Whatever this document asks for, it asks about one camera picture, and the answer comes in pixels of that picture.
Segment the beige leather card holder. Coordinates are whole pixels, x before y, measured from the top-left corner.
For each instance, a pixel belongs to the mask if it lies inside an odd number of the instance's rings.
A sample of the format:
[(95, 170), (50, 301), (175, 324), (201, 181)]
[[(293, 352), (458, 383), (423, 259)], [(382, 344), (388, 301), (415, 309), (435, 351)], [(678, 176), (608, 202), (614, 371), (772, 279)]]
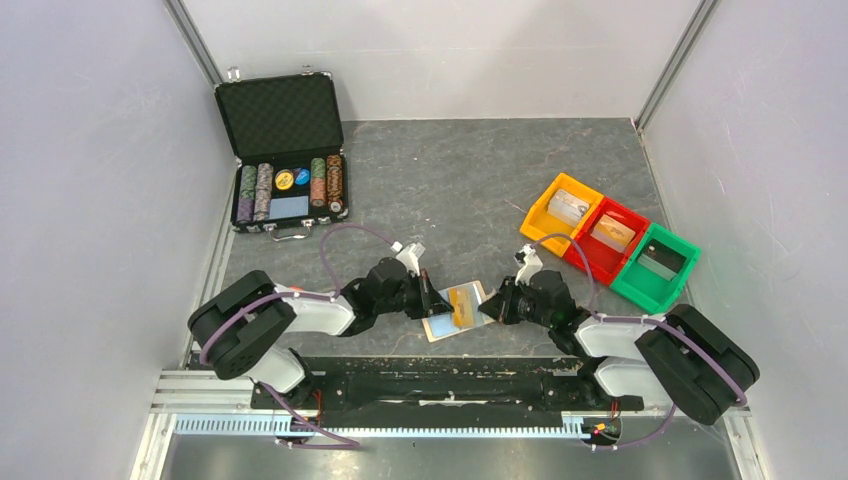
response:
[(483, 301), (488, 299), (479, 280), (448, 287), (439, 293), (448, 301), (453, 311), (422, 320), (429, 342), (443, 340), (494, 322), (479, 310)]

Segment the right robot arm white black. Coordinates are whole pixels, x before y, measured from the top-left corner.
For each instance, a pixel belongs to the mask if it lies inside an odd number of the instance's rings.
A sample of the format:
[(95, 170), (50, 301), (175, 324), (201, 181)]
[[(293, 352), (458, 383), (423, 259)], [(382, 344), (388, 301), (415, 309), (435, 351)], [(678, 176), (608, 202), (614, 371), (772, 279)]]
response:
[(747, 390), (761, 377), (753, 358), (694, 306), (640, 317), (592, 312), (553, 270), (505, 278), (479, 310), (504, 325), (544, 327), (561, 352), (583, 360), (589, 374), (579, 378), (577, 392), (591, 408), (635, 396), (669, 402), (712, 425), (746, 405)]

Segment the orange gold credit card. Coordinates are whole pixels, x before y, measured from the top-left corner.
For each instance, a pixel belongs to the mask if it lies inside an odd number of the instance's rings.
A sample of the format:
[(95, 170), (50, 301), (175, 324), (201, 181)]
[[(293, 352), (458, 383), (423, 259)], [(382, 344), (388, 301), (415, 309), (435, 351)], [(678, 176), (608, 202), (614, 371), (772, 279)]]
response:
[(476, 289), (474, 286), (452, 287), (448, 290), (449, 302), (454, 308), (451, 314), (453, 325), (458, 329), (475, 325)]

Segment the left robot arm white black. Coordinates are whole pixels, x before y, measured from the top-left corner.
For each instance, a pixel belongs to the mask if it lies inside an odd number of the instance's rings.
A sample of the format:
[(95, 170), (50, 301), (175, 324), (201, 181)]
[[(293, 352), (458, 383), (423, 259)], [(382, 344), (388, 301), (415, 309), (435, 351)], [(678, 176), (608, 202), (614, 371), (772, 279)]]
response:
[(195, 310), (187, 328), (201, 363), (219, 379), (246, 376), (297, 408), (312, 399), (314, 381), (293, 349), (278, 346), (283, 334), (351, 337), (383, 314), (419, 320), (453, 310), (425, 270), (383, 258), (336, 296), (279, 286), (266, 272), (251, 271)]

